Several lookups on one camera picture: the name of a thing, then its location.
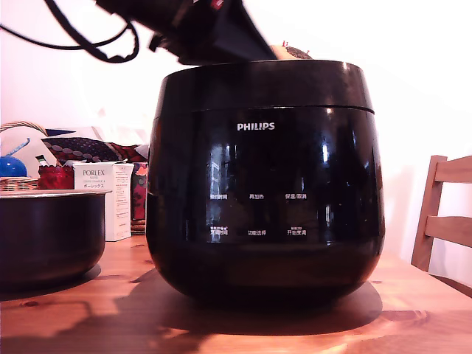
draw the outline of basket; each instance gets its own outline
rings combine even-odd
[[[16,127],[29,127],[40,131],[45,136],[48,136],[46,129],[38,124],[31,122],[9,122],[0,125],[0,133],[7,129]],[[0,191],[13,191],[13,190],[36,190],[38,188],[39,178],[31,177],[0,177]]]

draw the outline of inner cooking pot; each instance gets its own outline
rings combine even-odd
[[[105,248],[107,190],[0,193],[0,292],[74,280]]]
[[[171,74],[147,197],[153,261],[184,294],[321,304],[354,291],[385,235],[363,72],[271,60]]]

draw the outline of red container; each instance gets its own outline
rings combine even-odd
[[[73,190],[74,168],[65,166],[40,166],[38,189],[40,190]]]

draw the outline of chair backrest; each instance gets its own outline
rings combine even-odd
[[[429,163],[412,257],[412,265],[423,271],[429,270],[434,238],[472,247],[472,218],[437,216],[444,182],[472,183],[472,156],[447,160],[431,156]]]

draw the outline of black cable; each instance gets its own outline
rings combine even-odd
[[[131,32],[134,35],[134,49],[130,55],[126,57],[121,57],[119,55],[115,55],[111,58],[108,58],[104,52],[99,50],[98,48],[94,47],[92,43],[90,43],[85,37],[83,37],[67,20],[67,17],[59,10],[59,7],[56,5],[54,0],[44,0],[47,7],[62,26],[62,28],[67,32],[68,35],[74,39],[77,44],[81,45],[90,55],[94,56],[96,59],[105,61],[106,63],[125,63],[127,61],[133,60],[139,53],[139,39],[138,39],[138,32],[134,25],[130,22],[130,20],[123,18],[128,27],[130,28]]]
[[[21,39],[23,39],[27,42],[36,44],[37,46],[43,46],[43,47],[46,47],[46,48],[58,49],[58,50],[81,50],[81,49],[84,49],[83,46],[58,46],[58,45],[55,45],[55,44],[48,44],[48,43],[36,41],[34,39],[28,38],[25,35],[21,35],[20,33],[15,32],[14,30],[4,26],[3,24],[0,24],[0,28],[4,31],[10,33],[11,35],[14,35],[15,37],[18,37],[18,38],[21,38]],[[128,28],[129,28],[129,26],[126,25],[126,27],[123,28],[123,30],[120,33],[118,33],[117,35],[115,35],[113,38],[107,39],[106,41],[92,43],[91,45],[95,46],[95,47],[97,47],[97,46],[106,46],[107,44],[115,42],[118,38],[120,38],[126,32],[126,30]]]

